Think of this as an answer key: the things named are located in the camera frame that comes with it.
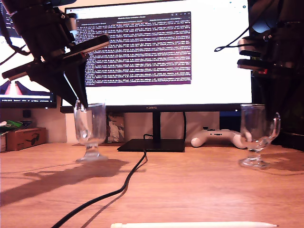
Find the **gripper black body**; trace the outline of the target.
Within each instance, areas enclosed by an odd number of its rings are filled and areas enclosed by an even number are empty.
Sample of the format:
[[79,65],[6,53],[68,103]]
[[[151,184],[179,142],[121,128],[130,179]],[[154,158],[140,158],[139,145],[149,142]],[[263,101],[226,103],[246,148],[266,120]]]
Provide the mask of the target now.
[[250,35],[238,42],[239,53],[250,59],[240,59],[237,66],[269,73],[304,73],[304,24],[279,23],[258,35]]
[[12,15],[14,27],[23,38],[34,60],[6,72],[10,80],[42,70],[63,71],[78,66],[88,59],[88,54],[110,43],[107,34],[76,44],[70,32],[75,19],[57,8],[46,6],[27,7]]

